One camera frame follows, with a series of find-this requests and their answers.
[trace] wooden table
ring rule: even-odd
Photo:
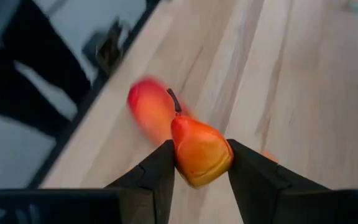
[[[43,187],[104,187],[156,148],[126,106],[146,73],[225,137],[327,187],[358,187],[358,14],[346,2],[161,2]],[[176,177],[171,223],[242,222],[227,174],[199,190]]]

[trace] pear stem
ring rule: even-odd
[[[173,93],[172,89],[167,89],[167,92],[169,93],[169,95],[171,95],[172,99],[173,99],[173,103],[175,104],[175,111],[177,113],[181,113],[181,107],[179,104],[179,101],[177,99],[177,97],[175,96],[175,94]]]

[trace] wood grain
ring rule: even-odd
[[[358,187],[358,14],[346,0],[161,2],[43,183],[103,187],[156,146],[126,107],[146,73],[227,138],[330,188]],[[170,223],[242,223],[227,174],[177,175]]]

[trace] light wood surface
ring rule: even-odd
[[[358,14],[346,3],[162,1],[43,187],[103,187],[156,148],[126,106],[146,73],[225,137],[327,187],[358,187]],[[242,223],[227,174],[199,190],[177,175],[170,223]]]

